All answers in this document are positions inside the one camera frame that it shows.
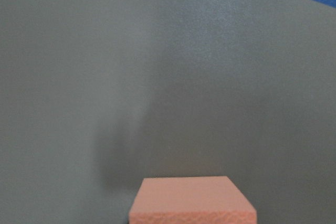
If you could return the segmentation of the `orange foam block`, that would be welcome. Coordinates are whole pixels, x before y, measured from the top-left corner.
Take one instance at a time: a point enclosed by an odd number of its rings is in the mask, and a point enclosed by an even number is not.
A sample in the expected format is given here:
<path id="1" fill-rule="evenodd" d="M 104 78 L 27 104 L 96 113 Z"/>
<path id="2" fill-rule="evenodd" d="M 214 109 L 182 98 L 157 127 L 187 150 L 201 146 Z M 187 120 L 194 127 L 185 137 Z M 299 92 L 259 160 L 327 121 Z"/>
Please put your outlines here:
<path id="1" fill-rule="evenodd" d="M 129 223 L 257 223 L 257 211 L 227 176 L 145 178 Z"/>

